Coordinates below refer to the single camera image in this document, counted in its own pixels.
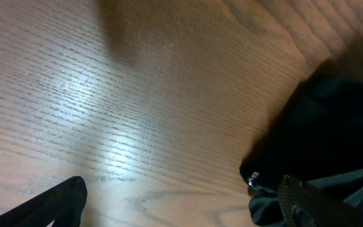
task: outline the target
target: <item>dark fabric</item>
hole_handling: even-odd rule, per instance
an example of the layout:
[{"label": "dark fabric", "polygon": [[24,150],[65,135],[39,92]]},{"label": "dark fabric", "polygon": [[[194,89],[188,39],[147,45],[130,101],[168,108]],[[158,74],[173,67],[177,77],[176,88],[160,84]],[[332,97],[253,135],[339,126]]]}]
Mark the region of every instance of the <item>dark fabric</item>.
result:
[{"label": "dark fabric", "polygon": [[260,226],[286,225],[277,200],[285,174],[363,210],[363,83],[318,76],[300,84],[240,173],[260,193],[249,204]]}]

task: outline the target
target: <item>wood grain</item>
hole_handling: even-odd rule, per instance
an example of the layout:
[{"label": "wood grain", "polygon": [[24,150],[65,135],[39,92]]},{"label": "wood grain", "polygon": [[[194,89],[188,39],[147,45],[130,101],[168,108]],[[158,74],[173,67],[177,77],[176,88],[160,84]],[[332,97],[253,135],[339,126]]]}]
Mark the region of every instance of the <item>wood grain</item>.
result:
[{"label": "wood grain", "polygon": [[0,1],[0,214],[73,175],[83,226],[253,226],[243,157],[363,0]]}]

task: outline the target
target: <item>black cloth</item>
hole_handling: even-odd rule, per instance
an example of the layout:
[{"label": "black cloth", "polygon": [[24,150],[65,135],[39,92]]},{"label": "black cloth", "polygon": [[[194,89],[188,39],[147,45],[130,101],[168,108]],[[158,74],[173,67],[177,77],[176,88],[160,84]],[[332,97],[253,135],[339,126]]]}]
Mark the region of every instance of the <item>black cloth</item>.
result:
[{"label": "black cloth", "polygon": [[318,76],[300,84],[240,174],[259,192],[249,209],[260,226],[286,225],[277,200],[285,174],[363,211],[363,83]]}]

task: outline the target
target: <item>dark teal fabric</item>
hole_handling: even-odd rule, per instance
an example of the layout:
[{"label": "dark teal fabric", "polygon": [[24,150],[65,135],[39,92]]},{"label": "dark teal fabric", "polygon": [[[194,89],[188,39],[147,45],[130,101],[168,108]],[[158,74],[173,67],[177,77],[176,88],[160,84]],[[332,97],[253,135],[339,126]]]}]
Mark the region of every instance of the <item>dark teal fabric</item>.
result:
[{"label": "dark teal fabric", "polygon": [[286,225],[277,200],[285,174],[363,210],[363,83],[319,76],[300,84],[257,153],[240,168],[260,193],[249,204],[255,224]]}]

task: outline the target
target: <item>wooden table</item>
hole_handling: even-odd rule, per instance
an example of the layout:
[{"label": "wooden table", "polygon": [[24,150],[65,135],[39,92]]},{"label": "wooden table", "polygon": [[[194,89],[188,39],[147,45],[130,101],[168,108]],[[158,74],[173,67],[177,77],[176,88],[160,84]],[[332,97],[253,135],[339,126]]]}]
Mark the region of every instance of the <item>wooden table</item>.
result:
[{"label": "wooden table", "polygon": [[363,0],[0,0],[0,214],[80,175],[83,226],[253,226],[242,158],[342,54]]}]

